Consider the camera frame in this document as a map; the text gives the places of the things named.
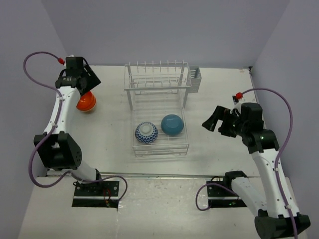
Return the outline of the orange bowl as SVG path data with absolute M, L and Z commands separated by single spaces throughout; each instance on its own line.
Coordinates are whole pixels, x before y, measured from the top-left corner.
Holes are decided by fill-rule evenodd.
M 79 101 L 76 105 L 76 109 L 82 113 L 91 112 L 96 106 L 96 100 L 92 101 Z
M 93 95 L 93 93 L 89 91 L 85 93 L 83 96 L 81 96 L 79 101 L 92 101 L 92 100 L 96 100 L 96 98 Z

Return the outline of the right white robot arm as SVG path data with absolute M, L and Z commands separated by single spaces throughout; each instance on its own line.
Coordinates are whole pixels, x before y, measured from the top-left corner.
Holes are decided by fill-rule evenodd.
M 226 195 L 241 198 L 254 215 L 258 236 L 262 239 L 297 238 L 310 225 L 294 202 L 280 164 L 280 147 L 275 133 L 264 128 L 263 110 L 258 103 L 238 102 L 233 109 L 217 106 L 202 126 L 223 136 L 241 137 L 260 174 L 261 195 L 242 171 L 226 172 L 221 185 Z

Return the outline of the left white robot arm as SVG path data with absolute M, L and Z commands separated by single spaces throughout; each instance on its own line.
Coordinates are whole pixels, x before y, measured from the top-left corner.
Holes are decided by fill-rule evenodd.
M 78 181 L 86 183 L 86 190 L 93 196 L 103 192 L 104 184 L 99 180 L 99 171 L 82 159 L 82 150 L 70 130 L 81 98 L 87 100 L 84 111 L 90 111 L 96 105 L 96 98 L 91 91 L 100 83 L 85 58 L 66 57 L 65 69 L 55 82 L 56 98 L 50 121 L 44 132 L 33 140 L 35 152 L 45 168 L 69 170 Z

